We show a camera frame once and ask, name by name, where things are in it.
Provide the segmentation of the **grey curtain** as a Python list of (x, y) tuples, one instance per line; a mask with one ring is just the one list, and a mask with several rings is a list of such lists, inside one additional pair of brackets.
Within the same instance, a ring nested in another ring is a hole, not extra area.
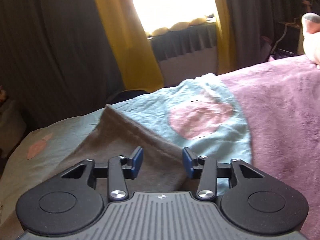
[(1, 0), (1, 84), (37, 127), (124, 90), (94, 0)]

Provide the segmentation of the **grey sweatpants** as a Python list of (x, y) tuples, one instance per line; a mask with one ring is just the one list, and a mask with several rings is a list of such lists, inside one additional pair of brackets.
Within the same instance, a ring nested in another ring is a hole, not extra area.
[(16, 239), (23, 229), (15, 213), (18, 198), (29, 189), (85, 160), (108, 162), (144, 150), (130, 192), (193, 191), (182, 164), (182, 149), (165, 137), (107, 106), (31, 132), (10, 156), (1, 177), (1, 239)]

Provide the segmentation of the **grey pleated radiator cover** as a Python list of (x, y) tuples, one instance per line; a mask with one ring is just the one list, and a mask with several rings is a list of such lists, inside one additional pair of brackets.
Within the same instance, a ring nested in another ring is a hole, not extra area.
[(206, 22), (149, 38), (165, 87), (208, 73), (217, 74), (216, 24)]

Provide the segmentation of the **purple fleece blanket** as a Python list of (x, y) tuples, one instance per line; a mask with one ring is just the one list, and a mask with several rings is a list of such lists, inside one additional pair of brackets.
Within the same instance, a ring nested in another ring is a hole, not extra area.
[(247, 119), (253, 165), (300, 191), (319, 239), (319, 70), (305, 55), (221, 75)]

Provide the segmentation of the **light blue patterned bedsheet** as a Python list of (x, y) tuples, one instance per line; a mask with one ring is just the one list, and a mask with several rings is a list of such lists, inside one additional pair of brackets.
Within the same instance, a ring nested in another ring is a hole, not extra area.
[(131, 191), (175, 191), (185, 180), (182, 148), (218, 161), (252, 160), (247, 120), (220, 77), (206, 74), (176, 87), (107, 105), (31, 132), (9, 158), (1, 178), (1, 222), (27, 190), (80, 162), (103, 163), (144, 148)]

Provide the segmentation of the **yellow curtain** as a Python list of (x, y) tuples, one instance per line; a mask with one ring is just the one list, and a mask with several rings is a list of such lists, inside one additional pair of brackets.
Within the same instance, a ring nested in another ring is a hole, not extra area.
[(95, 0), (127, 90), (154, 92), (164, 80), (132, 0)]

